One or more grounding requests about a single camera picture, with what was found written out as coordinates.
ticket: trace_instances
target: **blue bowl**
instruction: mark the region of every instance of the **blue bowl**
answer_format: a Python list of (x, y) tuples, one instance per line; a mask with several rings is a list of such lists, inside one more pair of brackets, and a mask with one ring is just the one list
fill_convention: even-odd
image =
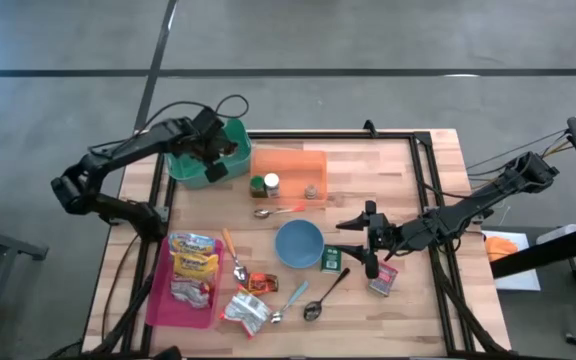
[(277, 231), (275, 251), (284, 264), (304, 269), (315, 265), (321, 259), (324, 253), (324, 236), (310, 221), (292, 220)]

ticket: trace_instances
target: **butcher block tabletop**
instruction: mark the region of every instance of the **butcher block tabletop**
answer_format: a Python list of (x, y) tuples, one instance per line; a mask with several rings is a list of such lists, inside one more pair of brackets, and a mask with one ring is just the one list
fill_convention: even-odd
[[(469, 194), (471, 189), (457, 132), (447, 129), (428, 131), (432, 134), (443, 190)], [(420, 207), (408, 141), (253, 140), (253, 147), (325, 151), (328, 183), (325, 207), (309, 208), (301, 213), (277, 214), (260, 220), (253, 217), (256, 206), (249, 195), (248, 175), (201, 190), (187, 190), (178, 185), (169, 231), (221, 238), (221, 229), (228, 228), (239, 260), (249, 271), (278, 276), (279, 291), (260, 296), (272, 310), (281, 308), (304, 280), (308, 280), (310, 286), (284, 313), (280, 324), (268, 322), (257, 336), (248, 339), (240, 324), (218, 318), (237, 288), (232, 276), (234, 262), (226, 251), (217, 295), (217, 316), (212, 327), (205, 330), (154, 327), (151, 353), (177, 346), (185, 357), (445, 355), (427, 250), (393, 257), (388, 262), (399, 271), (389, 297), (368, 291), (363, 266), (350, 256), (343, 255), (342, 267), (350, 268), (351, 272), (326, 298), (321, 316), (313, 322), (304, 321), (304, 306), (310, 301), (319, 300), (337, 275), (321, 273), (319, 264), (308, 269), (288, 268), (280, 262), (274, 250), (277, 229), (295, 218), (316, 224), (324, 234), (326, 244), (365, 244), (365, 232), (340, 231), (335, 225), (357, 217), (364, 209), (366, 200), (376, 201), (378, 212), (383, 212), (391, 223), (401, 224), (415, 219), (420, 214)], [(423, 147), (420, 147), (424, 178), (429, 182), (423, 151)], [(119, 195), (121, 199), (148, 200), (155, 160), (156, 156), (152, 156), (126, 168)], [(163, 203), (167, 179), (168, 176), (164, 174), (159, 204)], [(448, 205), (456, 201), (446, 197)], [(116, 226), (110, 231), (83, 350), (90, 350), (101, 341), (102, 314), (110, 286), (119, 261), (134, 236), (130, 225)], [(109, 307), (106, 331), (113, 327), (128, 305), (138, 243), (139, 240), (131, 248), (120, 273)], [(379, 253), (380, 258), (385, 255), (385, 251)], [(462, 237), (457, 261), (468, 306), (493, 338), (505, 348), (510, 348), (481, 235), (467, 233)], [(141, 344), (146, 304), (137, 317), (133, 341), (135, 349)], [(452, 305), (450, 307), (457, 348), (463, 349), (456, 312)]]

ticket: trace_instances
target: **pink tray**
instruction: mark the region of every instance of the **pink tray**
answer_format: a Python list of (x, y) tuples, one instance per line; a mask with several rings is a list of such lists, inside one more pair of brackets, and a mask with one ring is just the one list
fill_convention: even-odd
[(219, 255), (219, 269), (215, 278), (215, 286), (210, 293), (210, 307), (195, 309), (184, 301), (176, 300), (170, 293), (172, 278), (172, 261), (168, 251), (168, 238), (161, 242), (159, 260), (155, 270), (155, 278), (148, 298), (146, 323), (151, 326), (177, 326), (197, 329), (209, 328), (215, 318), (216, 300), (219, 296), (219, 280), (223, 265), (224, 246), (217, 240), (215, 252)]

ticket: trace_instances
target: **green basket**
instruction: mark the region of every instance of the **green basket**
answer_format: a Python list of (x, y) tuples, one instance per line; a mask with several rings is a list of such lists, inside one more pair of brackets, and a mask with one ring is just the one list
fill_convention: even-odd
[[(212, 184), (228, 181), (250, 171), (252, 146), (244, 124), (239, 119), (229, 119), (224, 126), (224, 132), (230, 141), (237, 143), (237, 150), (234, 154), (222, 156), (221, 159), (217, 160), (217, 163), (226, 165), (228, 174)], [(206, 171), (204, 164), (189, 155), (184, 154), (176, 157), (173, 154), (166, 154), (166, 161), (170, 176), (186, 188), (201, 189), (211, 184), (204, 174)]]

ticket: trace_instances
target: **metal spoon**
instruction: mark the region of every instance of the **metal spoon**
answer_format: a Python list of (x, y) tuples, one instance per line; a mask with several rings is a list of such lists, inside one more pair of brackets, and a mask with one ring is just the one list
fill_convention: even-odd
[(284, 311), (286, 311), (286, 309), (288, 309), (288, 307), (292, 305), (301, 296), (301, 294), (303, 294), (304, 291), (306, 291), (307, 288), (308, 288), (308, 281), (304, 281), (301, 284), (301, 286), (299, 286), (297, 290), (295, 290), (295, 293), (292, 294), (286, 305), (284, 305), (284, 307), (282, 307), (281, 310), (272, 313), (272, 318), (270, 319), (270, 322), (273, 324), (280, 323), (281, 319), (284, 316)]
[(239, 263), (239, 259), (237, 259), (237, 253), (235, 252), (235, 246), (232, 244), (230, 232), (228, 229), (224, 228), (221, 230), (221, 234), (224, 236), (224, 240), (226, 240), (228, 250), (230, 250), (230, 255), (232, 255), (232, 258), (235, 260), (235, 270), (233, 271), (235, 279), (237, 279), (237, 281), (242, 285), (246, 286), (246, 282), (248, 281), (248, 270), (246, 270), (246, 267), (242, 266)]
[(286, 212), (297, 212), (297, 211), (304, 211), (306, 208), (304, 206), (297, 206), (292, 209), (280, 209), (280, 210), (266, 210), (266, 209), (256, 209), (255, 210), (255, 217), (257, 219), (266, 219), (272, 214), (281, 214)]
[(308, 305), (306, 305), (306, 308), (304, 309), (304, 319), (306, 319), (306, 321), (314, 321), (319, 317), (322, 309), (321, 302), (324, 301), (324, 299), (326, 298), (326, 296), (328, 296), (328, 294), (330, 294), (332, 289), (334, 289), (335, 286), (337, 286), (337, 284), (339, 284), (341, 280), (343, 280), (349, 273), (350, 269), (345, 268), (344, 271), (342, 271), (341, 274), (339, 274), (337, 281), (335, 281), (335, 283), (332, 284), (330, 290), (328, 290), (328, 292), (321, 298), (321, 300), (311, 301), (308, 303)]

